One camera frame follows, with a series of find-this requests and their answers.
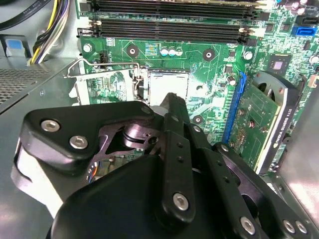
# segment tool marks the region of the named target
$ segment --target chip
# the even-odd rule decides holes
[[[269,59],[267,71],[284,76],[289,66],[291,55],[272,54]]]
[[[234,51],[230,51],[230,52],[229,52],[229,56],[230,56],[230,57],[234,57],[235,55],[236,55],[236,52],[234,52]]]
[[[270,32],[274,30],[274,25],[273,24],[268,24],[266,27],[266,32]]]
[[[304,45],[304,50],[305,50],[305,51],[310,50],[310,47],[311,47],[310,41],[306,41],[306,43],[305,43],[305,45]]]
[[[280,70],[281,67],[282,67],[282,65],[283,65],[283,62],[282,62],[282,61],[276,61],[275,64],[274,64],[273,69],[274,69],[274,70]]]
[[[289,31],[290,30],[291,25],[290,24],[283,24],[281,26],[282,31]]]
[[[232,65],[226,65],[225,73],[232,73],[232,72],[233,72],[233,66]]]

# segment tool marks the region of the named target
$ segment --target silver screw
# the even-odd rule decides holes
[[[181,193],[175,193],[173,196],[173,202],[175,206],[181,211],[186,211],[188,209],[188,200],[187,198]]]
[[[43,97],[44,95],[45,95],[45,91],[44,91],[44,89],[41,89],[40,90],[40,96]]]
[[[224,144],[221,145],[221,148],[222,148],[224,151],[228,152],[228,148],[227,148]]]
[[[255,234],[256,230],[252,222],[247,217],[240,218],[241,226],[248,232],[250,235]]]
[[[60,129],[59,123],[51,119],[43,121],[41,127],[47,132],[57,132]]]
[[[302,233],[307,234],[307,229],[305,228],[305,226],[304,226],[301,222],[296,221],[296,225],[297,225],[298,229],[299,229]]]
[[[70,138],[70,145],[75,149],[85,149],[88,146],[88,141],[83,136],[73,136]]]
[[[287,229],[287,231],[289,231],[290,233],[295,233],[295,229],[293,227],[293,225],[291,225],[291,223],[287,220],[283,220],[284,226]]]
[[[83,51],[85,51],[85,52],[92,51],[92,46],[90,44],[84,44]]]
[[[178,122],[178,118],[176,116],[171,116],[171,118],[175,120],[176,122]]]
[[[142,107],[142,111],[143,111],[144,113],[146,113],[146,114],[150,114],[150,113],[151,113],[150,108],[148,108],[148,107],[146,107],[146,106],[143,106],[143,107]]]
[[[194,125],[194,130],[195,130],[196,132],[200,132],[200,127],[198,127],[197,125]]]

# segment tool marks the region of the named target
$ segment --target capacitor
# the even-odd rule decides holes
[[[254,128],[255,122],[253,120],[249,121],[249,128]]]
[[[310,64],[315,64],[315,63],[318,63],[319,62],[319,57],[318,56],[311,56],[309,58],[309,63]]]
[[[300,5],[300,3],[298,1],[288,1],[285,4],[285,8],[287,10],[297,10],[299,5]]]
[[[300,3],[298,1],[295,1],[291,5],[292,10],[297,10],[299,8]]]
[[[167,56],[167,55],[168,55],[168,50],[167,50],[166,48],[162,48],[162,49],[160,50],[160,54],[161,54],[162,56]]]
[[[169,54],[169,56],[175,56],[175,55],[176,55],[175,49],[174,49],[174,48],[170,48],[170,49],[168,50],[168,54]]]
[[[297,14],[300,16],[300,15],[303,15],[305,13],[306,9],[304,7],[299,7],[298,10],[297,10]]]
[[[304,15],[305,11],[306,11],[306,9],[305,9],[304,7],[299,7],[299,8],[296,9],[296,10],[292,9],[292,10],[291,10],[291,13],[292,13],[293,15],[299,15],[299,16],[301,16],[301,15]]]
[[[92,46],[90,44],[84,44],[83,45],[83,51],[85,51],[87,53],[92,51]]]
[[[228,83],[229,83],[231,86],[235,86],[235,85],[236,85],[236,80],[235,80],[235,78],[232,77],[232,76],[227,77],[227,81],[228,81]]]
[[[247,51],[244,54],[244,59],[245,60],[251,60],[253,58],[253,53],[251,51]]]
[[[175,52],[176,56],[181,56],[183,54],[183,50],[182,49],[177,49]]]
[[[240,116],[243,116],[244,113],[245,113],[245,111],[244,111],[243,109],[239,109],[238,114],[239,114]]]

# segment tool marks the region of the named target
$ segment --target black cable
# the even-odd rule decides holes
[[[36,38],[36,42],[33,46],[33,53],[36,51],[36,49],[41,46],[44,42],[47,41],[47,39],[49,38],[49,36],[51,35],[52,31],[55,29],[61,15],[62,15],[62,11],[63,11],[63,2],[64,1],[60,1],[59,5],[57,6],[57,11],[56,11],[56,15],[54,16],[53,19],[53,23],[51,25],[51,27],[45,31],[44,33],[42,33],[41,35],[39,35]]]
[[[17,16],[9,19],[8,21],[0,23],[0,31],[9,29],[13,26],[20,24],[21,22],[27,20],[29,17],[36,14],[40,9],[47,5],[51,0],[37,0],[30,7],[24,10]]]

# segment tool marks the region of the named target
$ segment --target blue sata port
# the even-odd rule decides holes
[[[316,27],[294,26],[292,35],[295,36],[314,36],[317,32]]]

